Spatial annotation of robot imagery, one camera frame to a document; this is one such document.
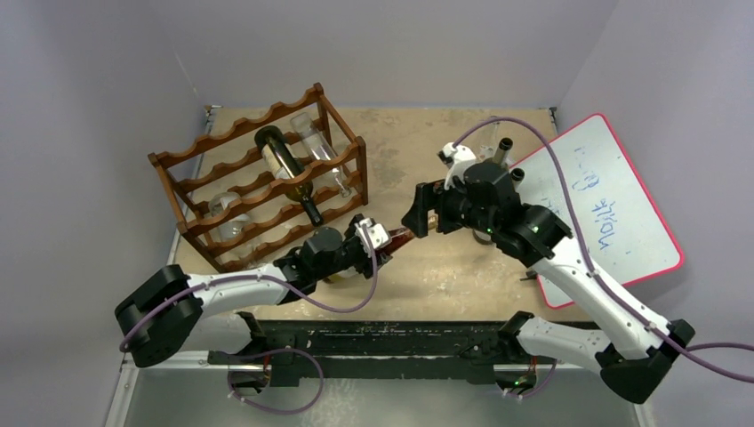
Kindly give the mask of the dark green bottle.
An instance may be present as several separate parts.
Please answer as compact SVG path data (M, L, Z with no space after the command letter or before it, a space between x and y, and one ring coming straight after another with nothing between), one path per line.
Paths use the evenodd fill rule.
M509 154L513 148L514 141L509 137L503 137L498 142L498 146L493 155L493 161L495 164L500 165L503 168L508 168Z

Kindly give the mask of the clear glass wine bottle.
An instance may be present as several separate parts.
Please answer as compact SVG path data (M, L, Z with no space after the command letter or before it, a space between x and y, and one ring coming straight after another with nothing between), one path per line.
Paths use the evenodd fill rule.
M484 126L479 130L479 158L482 161L495 162L495 155L499 147L499 122Z

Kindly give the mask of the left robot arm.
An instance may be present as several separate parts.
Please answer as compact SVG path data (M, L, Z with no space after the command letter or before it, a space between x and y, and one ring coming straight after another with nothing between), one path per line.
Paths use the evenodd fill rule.
M358 214L345 232L320 228L301 246L250 270L197 275L165 265L116 306L124 335L119 350L137 367L152 367L184 350L198 325L220 314L299 300L325 309L312 296L317 285L334 276L377 279L391 241L384 225Z

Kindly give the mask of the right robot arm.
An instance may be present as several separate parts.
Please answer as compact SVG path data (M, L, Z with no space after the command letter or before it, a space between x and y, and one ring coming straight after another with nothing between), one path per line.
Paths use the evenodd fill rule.
M437 231L481 231L507 256L546 278L596 324L581 329L519 311L499 330L502 356L564 361L599 375L619 397L643 404L670 371L695 331L683 319L669 321L634 298L582 251L570 227L542 205L521 201L510 174L483 162L450 180L416 185L401 222L418 238Z

